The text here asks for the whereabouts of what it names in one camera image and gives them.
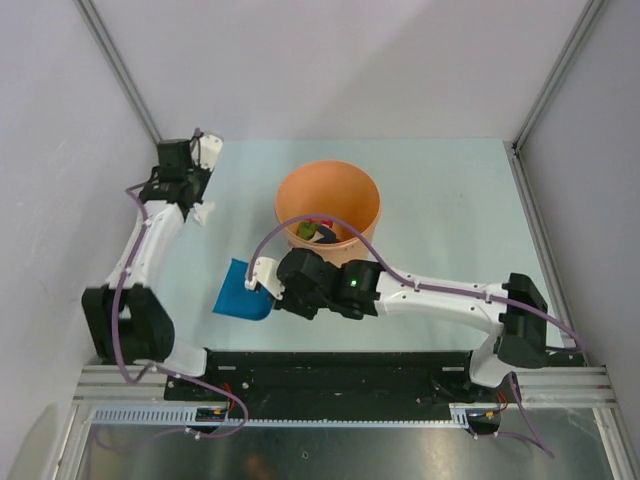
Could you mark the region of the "white paper scrap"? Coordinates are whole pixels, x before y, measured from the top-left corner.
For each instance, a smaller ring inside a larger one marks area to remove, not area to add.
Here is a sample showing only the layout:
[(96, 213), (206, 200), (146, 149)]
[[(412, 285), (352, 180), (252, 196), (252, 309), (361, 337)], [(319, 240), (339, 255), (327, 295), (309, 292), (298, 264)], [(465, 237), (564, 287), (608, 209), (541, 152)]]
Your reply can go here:
[(203, 201), (201, 203), (195, 203), (192, 208), (192, 218), (198, 225), (204, 227), (209, 215), (215, 210), (215, 208), (216, 205), (214, 202)]

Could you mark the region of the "blue plastic dustpan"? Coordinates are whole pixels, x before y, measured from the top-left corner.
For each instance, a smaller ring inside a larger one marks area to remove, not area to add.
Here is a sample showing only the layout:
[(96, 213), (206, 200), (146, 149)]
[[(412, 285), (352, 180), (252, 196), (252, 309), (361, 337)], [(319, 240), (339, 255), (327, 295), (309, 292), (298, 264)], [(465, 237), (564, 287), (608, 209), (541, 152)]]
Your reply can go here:
[(218, 292), (213, 313), (250, 321), (264, 320), (271, 313), (273, 299), (265, 289), (245, 288), (247, 269), (247, 262), (239, 259), (231, 260)]

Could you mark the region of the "red paper scrap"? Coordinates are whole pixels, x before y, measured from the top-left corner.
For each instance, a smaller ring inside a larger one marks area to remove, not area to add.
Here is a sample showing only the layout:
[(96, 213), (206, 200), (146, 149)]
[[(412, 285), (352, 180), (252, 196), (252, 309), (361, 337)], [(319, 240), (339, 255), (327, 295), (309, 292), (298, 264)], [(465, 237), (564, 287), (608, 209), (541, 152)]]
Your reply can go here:
[(310, 225), (316, 225), (316, 226), (325, 226), (327, 228), (332, 228), (333, 227), (333, 222), (331, 220), (328, 219), (314, 219), (314, 218), (310, 218), (307, 220), (307, 222)]

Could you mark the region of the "orange plastic bucket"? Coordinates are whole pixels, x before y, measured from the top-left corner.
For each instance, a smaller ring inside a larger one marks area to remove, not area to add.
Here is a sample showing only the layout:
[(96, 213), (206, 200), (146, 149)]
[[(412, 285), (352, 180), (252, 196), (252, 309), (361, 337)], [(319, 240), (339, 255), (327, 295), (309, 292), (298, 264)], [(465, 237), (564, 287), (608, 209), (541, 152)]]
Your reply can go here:
[[(283, 235), (290, 248), (309, 248), (340, 266), (365, 260), (381, 215), (381, 196), (374, 180), (362, 169), (339, 160), (303, 165), (281, 183), (275, 197), (279, 223), (291, 221)], [(317, 244), (297, 236), (298, 224), (310, 218), (328, 219), (340, 240)]]

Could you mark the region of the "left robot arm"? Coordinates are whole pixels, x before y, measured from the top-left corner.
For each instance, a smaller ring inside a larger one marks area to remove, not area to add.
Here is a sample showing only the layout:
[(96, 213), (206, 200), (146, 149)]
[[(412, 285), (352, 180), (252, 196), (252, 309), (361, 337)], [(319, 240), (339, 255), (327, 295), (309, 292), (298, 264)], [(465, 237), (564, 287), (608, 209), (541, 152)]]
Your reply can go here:
[(207, 353), (181, 340), (155, 291), (167, 250), (188, 220), (205, 220), (203, 199), (223, 141), (195, 132), (161, 141), (150, 177), (127, 188), (138, 214), (114, 270), (102, 285), (84, 290), (81, 304), (98, 358), (126, 367), (149, 363), (186, 377), (197, 398), (214, 397), (221, 376), (206, 366)]

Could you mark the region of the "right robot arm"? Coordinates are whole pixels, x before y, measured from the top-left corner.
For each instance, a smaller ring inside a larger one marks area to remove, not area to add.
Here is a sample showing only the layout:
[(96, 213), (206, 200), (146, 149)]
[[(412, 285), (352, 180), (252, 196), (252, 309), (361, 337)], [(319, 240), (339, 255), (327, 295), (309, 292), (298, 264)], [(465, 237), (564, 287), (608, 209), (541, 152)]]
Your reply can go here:
[(513, 273), (504, 283), (464, 284), (397, 272), (380, 262), (351, 260), (336, 266), (302, 248), (270, 269), (275, 306), (307, 320), (322, 309), (345, 318), (419, 313), (485, 333), (461, 376), (473, 401), (493, 394), (513, 369), (547, 365), (548, 307), (532, 280)]

